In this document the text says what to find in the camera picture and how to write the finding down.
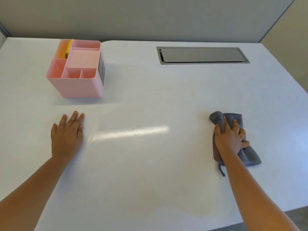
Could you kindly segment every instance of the pink plastic container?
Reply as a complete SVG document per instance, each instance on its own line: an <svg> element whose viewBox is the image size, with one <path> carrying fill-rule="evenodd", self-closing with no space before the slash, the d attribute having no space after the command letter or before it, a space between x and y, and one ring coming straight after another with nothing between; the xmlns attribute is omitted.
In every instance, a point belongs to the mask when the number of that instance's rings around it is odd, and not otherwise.
<svg viewBox="0 0 308 231"><path fill-rule="evenodd" d="M66 59L69 41L60 41L46 74L47 79L65 98L101 97L105 66L100 42L73 40Z"/></svg>

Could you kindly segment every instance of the desk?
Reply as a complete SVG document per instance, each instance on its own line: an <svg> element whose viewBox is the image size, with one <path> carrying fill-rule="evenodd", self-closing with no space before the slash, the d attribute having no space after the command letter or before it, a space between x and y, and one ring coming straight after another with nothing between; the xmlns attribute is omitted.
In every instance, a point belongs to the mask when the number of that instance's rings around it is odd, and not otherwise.
<svg viewBox="0 0 308 231"><path fill-rule="evenodd" d="M0 50L0 199L50 156L50 129L84 112L82 151L36 230L211 230L241 222L213 159L220 110L243 114L263 163L249 168L278 206L308 205L308 95L262 44L102 43L104 98L66 99L45 74L58 39ZM161 65L156 46L240 47L249 64Z"/></svg>

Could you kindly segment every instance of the gray sticker on organizer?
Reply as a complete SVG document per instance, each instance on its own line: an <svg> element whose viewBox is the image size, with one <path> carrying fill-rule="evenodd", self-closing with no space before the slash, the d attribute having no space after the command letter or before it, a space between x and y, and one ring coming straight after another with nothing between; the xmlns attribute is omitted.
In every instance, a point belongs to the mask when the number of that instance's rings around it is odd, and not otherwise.
<svg viewBox="0 0 308 231"><path fill-rule="evenodd" d="M104 85L104 80L105 80L105 65L104 65L102 53L100 53L100 57L99 57L98 73L99 73L100 79L102 80L102 84Z"/></svg>

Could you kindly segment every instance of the yellow sticky note pad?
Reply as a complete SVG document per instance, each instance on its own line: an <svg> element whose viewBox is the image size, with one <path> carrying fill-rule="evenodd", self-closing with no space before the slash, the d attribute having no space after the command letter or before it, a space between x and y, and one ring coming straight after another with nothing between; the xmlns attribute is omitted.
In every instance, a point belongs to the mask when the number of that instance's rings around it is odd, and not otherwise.
<svg viewBox="0 0 308 231"><path fill-rule="evenodd" d="M66 48L66 51L65 51L65 57L66 57L66 58L68 58L68 54L70 53L70 49L71 49L72 42L73 42L73 39L71 39L71 40L69 41L69 43L67 44L67 48Z"/></svg>

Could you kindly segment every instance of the forearm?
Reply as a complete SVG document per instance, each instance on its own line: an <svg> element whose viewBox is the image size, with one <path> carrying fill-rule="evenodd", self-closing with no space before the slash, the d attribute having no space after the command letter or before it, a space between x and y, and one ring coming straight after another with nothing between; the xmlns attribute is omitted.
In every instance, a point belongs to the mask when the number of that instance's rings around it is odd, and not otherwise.
<svg viewBox="0 0 308 231"><path fill-rule="evenodd" d="M236 154L225 151L221 152L221 156L235 200L249 231L298 230L262 190Z"/></svg>
<svg viewBox="0 0 308 231"><path fill-rule="evenodd" d="M66 163L52 157L0 202L0 230L33 231Z"/></svg>

